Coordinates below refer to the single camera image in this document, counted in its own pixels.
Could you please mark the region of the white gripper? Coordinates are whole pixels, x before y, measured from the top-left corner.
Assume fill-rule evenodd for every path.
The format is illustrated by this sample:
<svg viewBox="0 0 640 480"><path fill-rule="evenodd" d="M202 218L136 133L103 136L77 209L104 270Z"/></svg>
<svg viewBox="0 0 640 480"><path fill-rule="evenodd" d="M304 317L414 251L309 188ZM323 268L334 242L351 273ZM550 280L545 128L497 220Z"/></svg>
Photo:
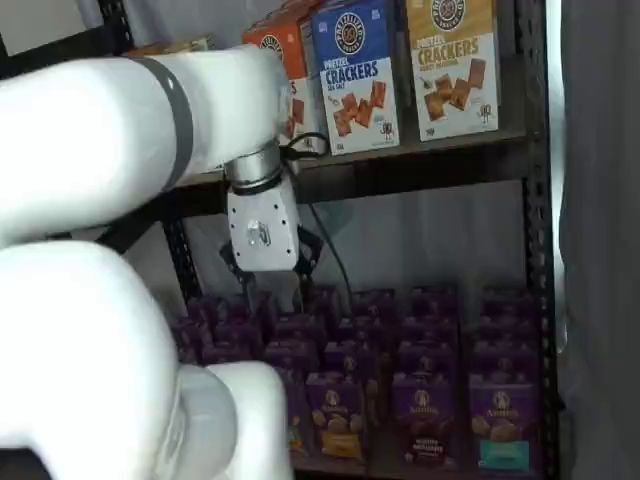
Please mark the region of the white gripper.
<svg viewBox="0 0 640 480"><path fill-rule="evenodd" d="M227 194L231 241L219 256L236 279L251 313L259 307L253 272L291 271L298 278L300 310L313 296L312 274L323 249L323 240L299 225L294 189L288 177L259 193Z"/></svg>

